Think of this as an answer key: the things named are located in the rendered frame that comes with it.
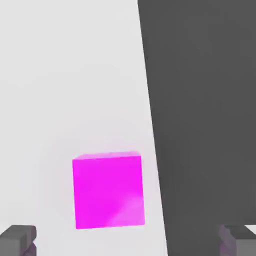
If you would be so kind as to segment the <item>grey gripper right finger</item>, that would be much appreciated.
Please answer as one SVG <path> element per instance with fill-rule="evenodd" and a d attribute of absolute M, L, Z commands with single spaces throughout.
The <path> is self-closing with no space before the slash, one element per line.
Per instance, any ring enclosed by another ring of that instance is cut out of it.
<path fill-rule="evenodd" d="M 221 225 L 219 256 L 256 256 L 256 234 L 245 225 Z"/>

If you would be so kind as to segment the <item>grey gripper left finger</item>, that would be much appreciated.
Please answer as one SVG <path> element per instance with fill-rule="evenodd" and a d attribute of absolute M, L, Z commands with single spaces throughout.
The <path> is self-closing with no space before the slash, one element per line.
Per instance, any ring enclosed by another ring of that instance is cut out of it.
<path fill-rule="evenodd" d="M 11 225 L 0 234 L 0 256 L 37 256 L 34 225 Z"/>

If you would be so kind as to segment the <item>small magenta cube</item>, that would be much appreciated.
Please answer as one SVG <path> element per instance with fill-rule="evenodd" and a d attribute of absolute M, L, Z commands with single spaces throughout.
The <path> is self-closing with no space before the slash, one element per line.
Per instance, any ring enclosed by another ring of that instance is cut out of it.
<path fill-rule="evenodd" d="M 145 224 L 139 153 L 84 154 L 72 160 L 72 173 L 76 229 Z"/>

